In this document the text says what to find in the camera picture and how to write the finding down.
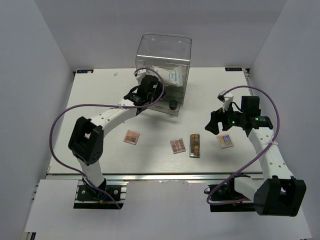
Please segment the nine-pan pink eyeshadow palette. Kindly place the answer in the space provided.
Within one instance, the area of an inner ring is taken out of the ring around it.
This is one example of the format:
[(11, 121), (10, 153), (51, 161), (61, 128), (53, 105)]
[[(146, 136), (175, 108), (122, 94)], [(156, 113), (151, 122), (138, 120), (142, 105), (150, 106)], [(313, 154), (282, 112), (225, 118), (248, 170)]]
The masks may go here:
[(186, 146), (182, 138), (171, 140), (170, 146), (173, 154), (183, 153), (186, 151)]

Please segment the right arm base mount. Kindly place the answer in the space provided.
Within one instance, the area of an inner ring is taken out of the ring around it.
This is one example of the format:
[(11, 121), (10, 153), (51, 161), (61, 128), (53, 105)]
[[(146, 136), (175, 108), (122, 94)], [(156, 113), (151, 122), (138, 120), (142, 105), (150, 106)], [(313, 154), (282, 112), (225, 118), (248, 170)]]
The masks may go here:
[[(238, 201), (245, 197), (231, 187), (231, 183), (224, 184), (220, 187), (210, 198), (211, 202), (228, 202)], [(241, 212), (255, 212), (255, 207), (252, 201), (246, 200), (232, 204), (211, 205), (211, 213), (241, 213)]]

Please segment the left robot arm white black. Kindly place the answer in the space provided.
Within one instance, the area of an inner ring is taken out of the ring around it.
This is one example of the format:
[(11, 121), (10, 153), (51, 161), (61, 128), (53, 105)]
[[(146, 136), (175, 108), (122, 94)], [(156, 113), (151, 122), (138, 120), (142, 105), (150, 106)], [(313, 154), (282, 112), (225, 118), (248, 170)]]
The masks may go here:
[(156, 103), (163, 94), (163, 79), (146, 74), (140, 84), (133, 87), (117, 105), (97, 116), (77, 119), (68, 148), (77, 158), (85, 174), (83, 181), (90, 185), (88, 193), (94, 199), (99, 200), (106, 193), (106, 180), (99, 162), (104, 150), (104, 138), (117, 126), (146, 110), (148, 105)]

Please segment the cotton pad pack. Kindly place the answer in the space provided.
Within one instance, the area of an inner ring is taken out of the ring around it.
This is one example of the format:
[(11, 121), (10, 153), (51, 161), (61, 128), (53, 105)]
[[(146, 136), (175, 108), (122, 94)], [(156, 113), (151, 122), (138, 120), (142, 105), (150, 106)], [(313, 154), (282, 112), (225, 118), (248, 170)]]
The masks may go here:
[(182, 87), (183, 86), (183, 70), (182, 70), (182, 67), (178, 66), (178, 67), (174, 67), (173, 69), (169, 69), (169, 70), (174, 72), (175, 80), (174, 80), (174, 82), (172, 82), (170, 84), (167, 84), (166, 82), (165, 82), (165, 84), (169, 85), (169, 86)]
[(153, 67), (153, 70), (162, 77), (165, 83), (170, 84), (175, 82), (175, 73), (172, 70), (156, 66)]

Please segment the clear acrylic drawer organizer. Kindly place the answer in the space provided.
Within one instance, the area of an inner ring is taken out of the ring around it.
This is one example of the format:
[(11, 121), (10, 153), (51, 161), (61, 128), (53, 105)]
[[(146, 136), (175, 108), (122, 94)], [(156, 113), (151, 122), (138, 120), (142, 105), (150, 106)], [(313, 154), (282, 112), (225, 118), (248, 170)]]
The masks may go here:
[(192, 38), (185, 35), (152, 33), (142, 35), (136, 56), (137, 69), (157, 72), (164, 81), (165, 95), (151, 110), (178, 116), (184, 104), (191, 63)]

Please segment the long brown eyeshadow palette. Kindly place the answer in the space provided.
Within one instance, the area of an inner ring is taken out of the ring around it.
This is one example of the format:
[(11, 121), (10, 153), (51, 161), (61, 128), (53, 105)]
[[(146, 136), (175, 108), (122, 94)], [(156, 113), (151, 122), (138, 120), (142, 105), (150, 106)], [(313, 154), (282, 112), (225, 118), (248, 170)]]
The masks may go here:
[(189, 157), (200, 158), (200, 134), (191, 133), (189, 138)]

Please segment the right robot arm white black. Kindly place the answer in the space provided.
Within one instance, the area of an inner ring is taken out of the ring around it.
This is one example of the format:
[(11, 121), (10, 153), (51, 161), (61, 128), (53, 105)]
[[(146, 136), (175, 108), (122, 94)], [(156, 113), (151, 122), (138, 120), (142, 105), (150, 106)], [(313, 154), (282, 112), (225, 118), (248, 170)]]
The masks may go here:
[(222, 108), (211, 112), (210, 122), (205, 130), (218, 135), (219, 126), (223, 131), (239, 127), (253, 145), (257, 154), (263, 180), (258, 181), (238, 171), (219, 185), (211, 185), (207, 202), (210, 210), (218, 206), (238, 207), (242, 210), (255, 210), (260, 216), (295, 217), (300, 209), (307, 187), (303, 180), (296, 179), (287, 167), (277, 143), (269, 117), (261, 115), (258, 96), (242, 96), (241, 107), (235, 111), (233, 95), (221, 93), (218, 99)]

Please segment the black jar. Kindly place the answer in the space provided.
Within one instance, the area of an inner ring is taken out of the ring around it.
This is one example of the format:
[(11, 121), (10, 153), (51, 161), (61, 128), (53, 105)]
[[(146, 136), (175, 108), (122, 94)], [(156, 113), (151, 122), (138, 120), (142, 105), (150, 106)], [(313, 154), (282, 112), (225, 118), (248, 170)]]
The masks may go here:
[(171, 100), (168, 106), (170, 110), (176, 110), (178, 107), (178, 102), (176, 100)]

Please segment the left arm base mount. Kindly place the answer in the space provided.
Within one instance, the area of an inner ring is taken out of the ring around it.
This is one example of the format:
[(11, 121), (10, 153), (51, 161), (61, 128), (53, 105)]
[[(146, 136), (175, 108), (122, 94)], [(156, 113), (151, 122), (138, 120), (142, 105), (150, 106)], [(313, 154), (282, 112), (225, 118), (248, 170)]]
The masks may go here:
[(104, 181), (97, 190), (82, 182), (76, 188), (73, 208), (83, 210), (120, 210), (126, 199), (127, 186), (124, 183)]

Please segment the four-pan brown eyeshadow palette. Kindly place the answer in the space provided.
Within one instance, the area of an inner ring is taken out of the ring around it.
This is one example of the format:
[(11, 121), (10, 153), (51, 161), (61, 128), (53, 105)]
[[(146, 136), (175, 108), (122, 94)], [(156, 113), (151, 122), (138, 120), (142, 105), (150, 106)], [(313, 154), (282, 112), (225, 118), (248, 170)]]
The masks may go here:
[(128, 144), (136, 145), (139, 137), (140, 133), (128, 130), (123, 141)]

